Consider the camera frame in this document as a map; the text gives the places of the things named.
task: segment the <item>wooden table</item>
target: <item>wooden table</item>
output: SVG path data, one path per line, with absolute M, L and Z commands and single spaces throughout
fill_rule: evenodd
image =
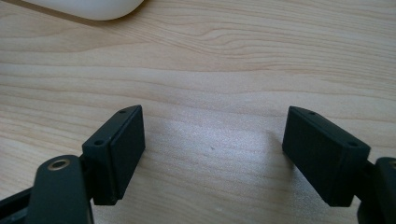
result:
M 114 21 L 0 1 L 0 199 L 142 105 L 146 151 L 96 223 L 357 223 L 282 153 L 305 107 L 396 157 L 394 0 L 145 0 Z

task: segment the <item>black bracket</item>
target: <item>black bracket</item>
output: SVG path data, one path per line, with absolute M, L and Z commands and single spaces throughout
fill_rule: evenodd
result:
M 367 161 L 370 147 L 320 114 L 289 108 L 283 151 L 329 206 L 361 200 L 358 221 L 396 223 L 396 159 Z
M 93 223 L 90 200 L 122 199 L 145 149 L 140 105 L 117 112 L 82 146 L 80 157 L 44 162 L 31 189 L 0 202 L 0 224 Z

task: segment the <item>screw hole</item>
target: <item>screw hole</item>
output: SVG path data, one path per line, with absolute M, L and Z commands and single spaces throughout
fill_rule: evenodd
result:
M 356 144 L 355 142 L 347 142 L 350 146 L 352 147 L 356 147 L 358 144 Z
M 67 159 L 61 159 L 58 161 L 53 161 L 48 169 L 51 171 L 57 171 L 57 170 L 62 170 L 64 167 L 68 166 L 70 164 L 70 160 Z
M 94 142 L 94 144 L 95 144 L 96 146 L 100 146 L 100 145 L 103 144 L 103 141 L 102 141 L 102 140 L 97 140 L 97 141 Z

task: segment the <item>black mechanical part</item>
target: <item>black mechanical part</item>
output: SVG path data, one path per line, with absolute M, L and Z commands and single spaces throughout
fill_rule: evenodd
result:
M 37 170 L 26 223 L 93 223 L 87 199 L 79 158 L 53 158 Z
M 291 106 L 283 151 L 329 206 L 350 206 L 370 147 L 321 115 Z
M 116 113 L 82 145 L 86 166 L 95 172 L 95 204 L 122 199 L 145 147 L 140 105 Z
M 31 191 L 26 189 L 0 201 L 0 224 L 24 223 Z
M 373 165 L 370 147 L 316 112 L 289 108 L 283 151 L 329 206 L 361 199 L 360 224 L 396 223 L 396 159 Z
M 376 161 L 374 182 L 385 223 L 396 223 L 396 159 L 385 157 Z
M 0 202 L 0 224 L 93 223 L 90 200 L 122 199 L 145 149 L 140 105 L 117 112 L 83 145 L 83 154 L 44 162 L 35 184 Z

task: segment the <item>rectangular block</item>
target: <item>rectangular block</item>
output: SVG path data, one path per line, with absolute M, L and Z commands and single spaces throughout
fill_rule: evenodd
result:
M 95 204 L 122 199 L 145 147 L 140 105 L 117 112 L 82 145 L 84 161 L 94 172 Z
M 283 151 L 330 206 L 350 206 L 370 147 L 321 115 L 289 108 Z

